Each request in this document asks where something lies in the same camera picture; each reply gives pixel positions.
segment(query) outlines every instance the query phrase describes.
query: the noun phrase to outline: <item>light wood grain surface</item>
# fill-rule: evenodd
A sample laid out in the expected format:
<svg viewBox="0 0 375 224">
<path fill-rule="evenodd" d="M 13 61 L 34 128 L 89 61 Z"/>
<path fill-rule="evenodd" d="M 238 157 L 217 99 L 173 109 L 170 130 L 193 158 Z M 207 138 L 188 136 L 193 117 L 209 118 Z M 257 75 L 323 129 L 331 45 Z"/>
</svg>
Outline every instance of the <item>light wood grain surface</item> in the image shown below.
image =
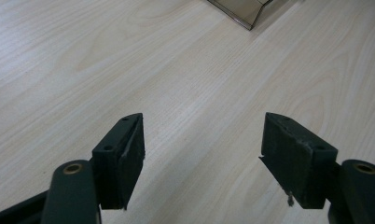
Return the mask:
<svg viewBox="0 0 375 224">
<path fill-rule="evenodd" d="M 274 0 L 251 32 L 205 0 L 0 0 L 0 211 L 142 112 L 104 223 L 327 223 L 257 158 L 267 111 L 375 163 L 375 0 Z"/>
</svg>

